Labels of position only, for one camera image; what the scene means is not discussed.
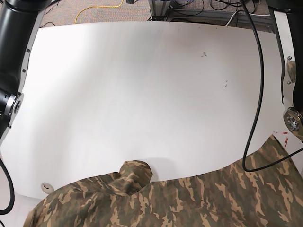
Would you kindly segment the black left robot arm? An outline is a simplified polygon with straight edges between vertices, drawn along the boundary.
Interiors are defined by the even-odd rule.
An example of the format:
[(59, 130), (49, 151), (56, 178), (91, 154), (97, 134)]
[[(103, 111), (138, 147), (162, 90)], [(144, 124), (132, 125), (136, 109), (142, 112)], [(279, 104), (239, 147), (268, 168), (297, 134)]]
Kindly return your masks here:
[[(303, 149), (275, 161), (267, 166), (248, 169), (246, 157), (261, 110), (264, 92), (264, 58), (260, 39), (246, 4), (240, 0), (242, 8), (254, 33), (260, 59), (260, 92), (254, 122), (246, 143), (242, 159), (242, 168), (246, 172), (256, 172), (276, 165)], [(303, 142), (303, 1), (302, 0), (266, 0), (270, 18), (276, 34), (281, 59), (281, 97), (285, 107), (283, 119), (288, 130)]]

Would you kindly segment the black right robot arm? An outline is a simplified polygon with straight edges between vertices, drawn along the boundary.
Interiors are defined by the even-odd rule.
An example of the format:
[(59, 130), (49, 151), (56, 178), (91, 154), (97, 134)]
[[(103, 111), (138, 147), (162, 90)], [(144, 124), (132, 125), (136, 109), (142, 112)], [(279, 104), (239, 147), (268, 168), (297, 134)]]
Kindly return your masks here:
[(4, 0), (0, 11), (0, 140), (23, 102), (29, 57), (49, 0)]

